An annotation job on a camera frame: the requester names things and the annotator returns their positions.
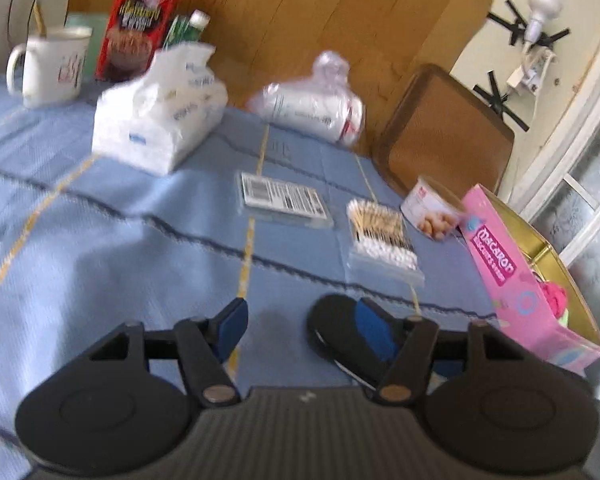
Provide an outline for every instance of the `electrical outlet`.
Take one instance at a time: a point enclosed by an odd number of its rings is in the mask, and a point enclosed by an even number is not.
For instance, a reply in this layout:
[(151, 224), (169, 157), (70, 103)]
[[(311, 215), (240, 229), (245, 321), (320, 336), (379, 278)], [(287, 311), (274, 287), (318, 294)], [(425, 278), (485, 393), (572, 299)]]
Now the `electrical outlet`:
[(519, 66), (509, 76), (509, 79), (507, 79), (507, 85), (515, 89), (519, 94), (522, 93), (523, 89), (526, 89), (537, 96), (541, 83), (540, 74), (542, 73), (546, 59), (546, 54), (543, 52), (540, 56), (536, 57), (526, 74), (522, 69), (522, 65)]
[(507, 79), (507, 85), (513, 88), (516, 92), (520, 93), (520, 84), (525, 77), (525, 73), (522, 70), (522, 65), (513, 71), (513, 74)]

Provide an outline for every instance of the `wooden wall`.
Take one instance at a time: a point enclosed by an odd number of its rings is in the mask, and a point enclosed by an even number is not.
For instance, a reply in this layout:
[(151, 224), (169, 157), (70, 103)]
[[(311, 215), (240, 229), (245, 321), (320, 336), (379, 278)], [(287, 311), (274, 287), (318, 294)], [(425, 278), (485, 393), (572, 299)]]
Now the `wooden wall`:
[[(69, 0), (69, 10), (109, 12), (113, 0)], [(181, 0), (178, 11), (204, 10), (210, 63), (232, 103), (263, 85), (310, 73), (322, 50), (351, 63), (350, 83), (367, 106), (368, 152), (403, 95), (414, 69), (450, 70), (484, 23), (491, 0)]]

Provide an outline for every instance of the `blue tablecloth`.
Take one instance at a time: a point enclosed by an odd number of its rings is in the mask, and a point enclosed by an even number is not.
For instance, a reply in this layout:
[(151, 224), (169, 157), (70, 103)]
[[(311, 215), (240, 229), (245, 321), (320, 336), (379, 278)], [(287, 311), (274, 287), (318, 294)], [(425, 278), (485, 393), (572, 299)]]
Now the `blue tablecloth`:
[[(238, 291), (248, 218), (238, 211), (235, 177), (255, 172), (263, 124), (229, 108), (177, 171), (156, 178), (91, 158), (101, 89), (87, 85), (75, 102), (26, 110), (0, 78), (0, 478), (28, 470), (14, 411), (54, 370), (121, 322), (170, 328), (216, 313)], [(276, 128), (262, 173), (317, 188), (335, 226), (256, 221), (238, 387), (350, 384), (311, 352), (304, 318), (330, 292), (371, 296), (396, 316), (413, 312), (408, 285), (347, 266), (347, 202), (369, 199), (369, 188), (385, 205), (400, 198), (369, 160)], [(494, 317), (461, 240), (410, 235), (426, 276), (424, 316), (452, 330)], [(152, 371), (176, 380), (175, 364)]]

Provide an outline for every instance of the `metal screw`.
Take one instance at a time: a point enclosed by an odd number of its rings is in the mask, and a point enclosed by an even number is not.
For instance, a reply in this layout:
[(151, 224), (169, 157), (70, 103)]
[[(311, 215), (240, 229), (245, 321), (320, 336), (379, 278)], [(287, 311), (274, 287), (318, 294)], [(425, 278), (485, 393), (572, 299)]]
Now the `metal screw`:
[(235, 397), (235, 389), (225, 384), (214, 384), (206, 388), (202, 392), (202, 396), (209, 402), (219, 404), (220, 402), (232, 400)]
[(307, 392), (304, 395), (298, 397), (298, 399), (302, 400), (302, 402), (311, 402), (314, 399), (317, 399), (318, 396), (313, 392)]
[(411, 398), (411, 390), (401, 384), (389, 384), (380, 390), (380, 397), (387, 402), (405, 402)]

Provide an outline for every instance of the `white mug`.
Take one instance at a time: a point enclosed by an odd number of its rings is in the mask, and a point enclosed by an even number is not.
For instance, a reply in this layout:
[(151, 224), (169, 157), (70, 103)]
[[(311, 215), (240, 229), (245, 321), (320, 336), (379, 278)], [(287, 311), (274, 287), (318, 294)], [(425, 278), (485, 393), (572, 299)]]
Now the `white mug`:
[[(75, 99), (80, 93), (91, 31), (90, 27), (49, 28), (46, 38), (30, 36), (26, 44), (14, 48), (7, 63), (9, 93), (22, 95), (27, 108)], [(25, 52), (22, 90), (19, 90), (14, 70)]]

